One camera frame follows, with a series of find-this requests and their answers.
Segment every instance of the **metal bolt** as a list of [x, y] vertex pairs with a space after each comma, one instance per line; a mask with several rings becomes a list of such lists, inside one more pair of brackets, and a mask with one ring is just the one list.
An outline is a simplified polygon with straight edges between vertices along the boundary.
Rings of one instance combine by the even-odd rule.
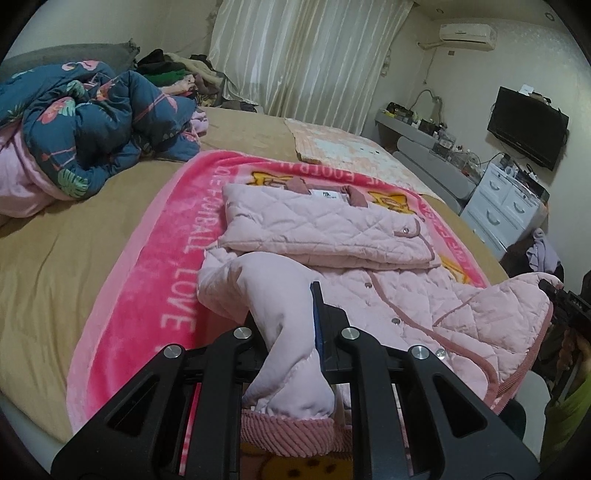
[[343, 328], [343, 331], [340, 334], [347, 340], [355, 340], [359, 338], [359, 330], [353, 327]]
[[164, 349], [164, 356], [166, 358], [178, 358], [181, 353], [183, 353], [183, 349], [180, 345], [168, 345]]
[[248, 327], [238, 327], [236, 330], [234, 330], [234, 336], [240, 340], [246, 340], [247, 338], [250, 338], [251, 335], [252, 330], [250, 330]]
[[429, 356], [429, 349], [423, 345], [415, 345], [410, 352], [417, 360], [425, 360]]

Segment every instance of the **ceiling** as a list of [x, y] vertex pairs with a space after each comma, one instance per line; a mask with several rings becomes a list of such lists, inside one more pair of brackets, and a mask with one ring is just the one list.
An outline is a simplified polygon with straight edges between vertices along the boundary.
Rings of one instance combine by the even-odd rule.
[[[544, 0], [415, 0], [415, 2], [419, 4], [418, 9], [432, 20], [502, 18], [568, 31], [558, 15]], [[554, 21], [548, 19], [546, 13], [551, 15]]]

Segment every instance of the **white dresser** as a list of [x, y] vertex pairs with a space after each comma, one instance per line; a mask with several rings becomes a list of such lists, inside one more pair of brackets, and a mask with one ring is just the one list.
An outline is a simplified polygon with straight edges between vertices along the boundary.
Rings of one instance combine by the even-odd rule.
[[500, 260], [507, 247], [538, 228], [547, 215], [538, 197], [490, 163], [460, 217]]

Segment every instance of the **black metal frame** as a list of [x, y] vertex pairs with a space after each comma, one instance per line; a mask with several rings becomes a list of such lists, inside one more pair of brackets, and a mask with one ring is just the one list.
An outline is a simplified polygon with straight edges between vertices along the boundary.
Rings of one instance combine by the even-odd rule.
[[[387, 348], [314, 298], [320, 365], [351, 386], [356, 479], [534, 480], [540, 467], [519, 438], [428, 349]], [[164, 348], [58, 453], [55, 480], [180, 480], [196, 385], [199, 403], [185, 478], [239, 479], [242, 384], [267, 355], [252, 316], [208, 347]], [[398, 417], [400, 399], [414, 475]]]

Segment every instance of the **pink quilted jacket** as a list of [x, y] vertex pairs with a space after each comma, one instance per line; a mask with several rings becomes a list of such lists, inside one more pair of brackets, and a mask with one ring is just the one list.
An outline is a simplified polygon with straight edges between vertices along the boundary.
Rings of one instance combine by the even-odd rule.
[[199, 301], [242, 322], [269, 355], [243, 397], [242, 437], [278, 455], [350, 448], [347, 385], [332, 387], [314, 348], [310, 284], [383, 345], [424, 345], [496, 412], [515, 394], [551, 317], [527, 274], [479, 289], [441, 266], [414, 215], [272, 187], [223, 189], [228, 229], [206, 252]]

